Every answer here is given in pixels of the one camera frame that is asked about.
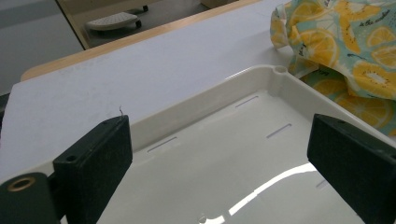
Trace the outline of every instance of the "yellow patterned fabric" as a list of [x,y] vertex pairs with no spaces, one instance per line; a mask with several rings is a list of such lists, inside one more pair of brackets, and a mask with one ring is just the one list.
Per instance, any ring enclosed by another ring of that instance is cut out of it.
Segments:
[[394,0],[293,0],[274,10],[271,40],[291,46],[297,77],[321,64],[346,77],[351,95],[396,100]]
[[345,77],[325,66],[301,80],[381,133],[396,135],[395,101],[349,95]]
[[273,11],[271,41],[292,48],[291,74],[396,134],[396,1],[292,0]]

